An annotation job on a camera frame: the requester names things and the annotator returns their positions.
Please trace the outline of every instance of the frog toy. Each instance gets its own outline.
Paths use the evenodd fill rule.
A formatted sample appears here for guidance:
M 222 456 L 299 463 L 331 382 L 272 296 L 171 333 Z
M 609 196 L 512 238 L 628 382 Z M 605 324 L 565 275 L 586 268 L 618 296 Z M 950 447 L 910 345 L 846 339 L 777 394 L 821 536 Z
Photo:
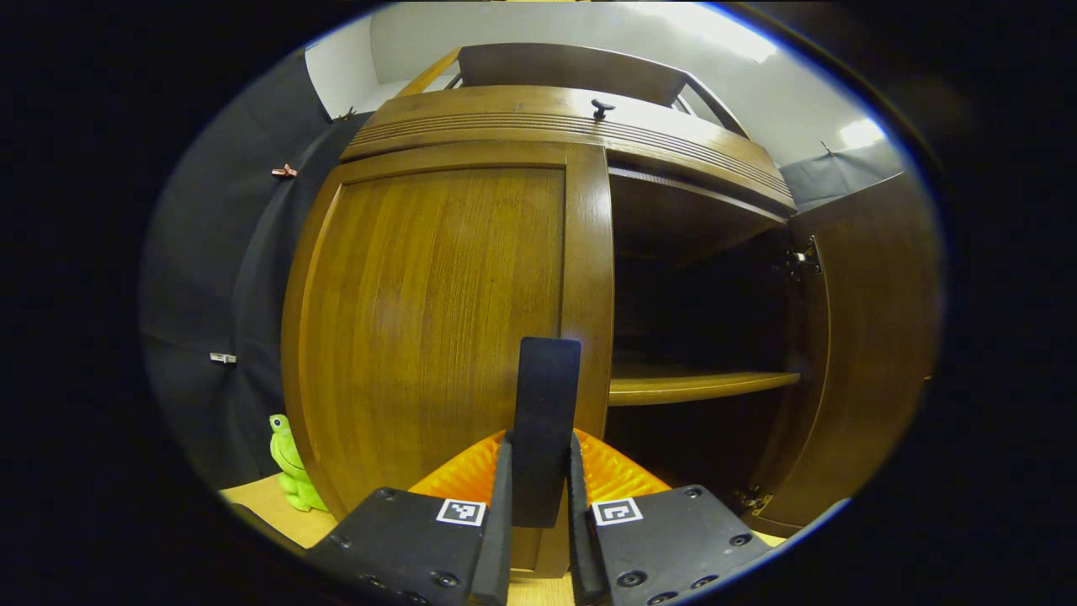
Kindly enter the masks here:
M 299 511 L 310 511 L 310 508 L 328 511 L 322 497 L 318 496 L 318 491 L 310 483 L 310 476 L 303 467 L 299 459 L 299 451 L 295 448 L 295 440 L 292 438 L 292 428 L 288 424 L 288 418 L 282 414 L 275 414 L 269 418 L 269 426 L 272 427 L 272 438 L 269 439 L 269 454 L 277 462 L 283 474 L 277 478 L 284 489 L 284 498 L 289 505 Z

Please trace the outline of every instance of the orange gripper pad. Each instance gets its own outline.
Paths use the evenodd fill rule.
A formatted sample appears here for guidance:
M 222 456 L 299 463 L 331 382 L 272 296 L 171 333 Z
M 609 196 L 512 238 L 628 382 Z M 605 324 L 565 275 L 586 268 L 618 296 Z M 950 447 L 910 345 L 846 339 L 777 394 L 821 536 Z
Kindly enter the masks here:
M 502 429 L 467 447 L 430 476 L 419 480 L 408 492 L 490 505 L 493 474 L 498 470 L 498 452 L 501 451 L 501 440 L 504 437 L 505 431 Z
M 584 455 L 587 505 L 593 502 L 638 497 L 670 490 L 669 484 L 602 440 L 576 429 Z M 467 448 L 426 476 L 408 492 L 437 498 L 490 504 L 498 452 L 505 432 L 499 432 Z
M 669 484 L 613 447 L 582 429 L 575 432 L 584 454 L 588 506 L 595 502 L 641 497 L 670 490 Z

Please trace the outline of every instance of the wooden table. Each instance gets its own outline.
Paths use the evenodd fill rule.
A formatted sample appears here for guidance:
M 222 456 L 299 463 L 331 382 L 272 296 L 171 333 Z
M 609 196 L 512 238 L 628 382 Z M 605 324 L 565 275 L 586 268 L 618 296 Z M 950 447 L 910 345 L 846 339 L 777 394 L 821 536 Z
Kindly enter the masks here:
M 225 489 L 221 496 L 232 503 L 246 505 L 270 526 L 305 548 L 321 540 L 336 526 L 333 516 L 311 509 L 303 512 L 284 501 L 284 493 L 277 476 L 250 484 Z M 785 539 L 756 533 L 764 542 L 773 547 Z M 534 606 L 572 606 L 572 577 L 560 579 L 513 578 L 508 583 L 508 603 Z

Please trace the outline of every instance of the metal hinge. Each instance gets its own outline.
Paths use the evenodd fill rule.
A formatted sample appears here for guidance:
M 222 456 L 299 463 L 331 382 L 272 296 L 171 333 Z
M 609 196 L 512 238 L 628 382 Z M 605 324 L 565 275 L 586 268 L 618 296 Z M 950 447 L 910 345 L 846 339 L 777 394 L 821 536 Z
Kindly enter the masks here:
M 752 516 L 758 516 L 759 512 L 766 509 L 770 499 L 774 498 L 772 494 L 759 494 L 759 484 L 746 491 L 733 491 L 733 496 L 740 501 L 742 507 L 746 507 L 752 511 Z
M 797 269 L 805 265 L 811 267 L 815 273 L 823 272 L 823 265 L 819 260 L 819 250 L 815 249 L 815 236 L 808 236 L 808 245 L 802 252 L 798 252 L 792 248 L 785 250 L 782 268 L 788 271 L 791 277 L 799 280 L 800 276 L 797 273 Z

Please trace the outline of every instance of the cabinet door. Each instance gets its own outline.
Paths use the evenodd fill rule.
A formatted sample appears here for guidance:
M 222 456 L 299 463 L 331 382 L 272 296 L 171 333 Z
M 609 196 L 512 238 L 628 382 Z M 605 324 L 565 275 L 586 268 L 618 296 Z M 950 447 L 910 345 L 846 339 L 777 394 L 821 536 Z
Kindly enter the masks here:
M 583 344 L 575 425 L 601 434 L 612 327 L 602 147 L 468 142 L 341 165 L 285 297 L 299 454 L 338 520 L 379 487 L 406 490 L 512 427 L 523 337 Z M 567 542 L 550 535 L 519 530 L 514 565 L 563 575 Z
M 822 273 L 799 269 L 805 369 L 758 478 L 774 496 L 757 530 L 788 536 L 854 496 L 915 414 L 942 312 L 932 201 L 907 172 L 789 220 Z

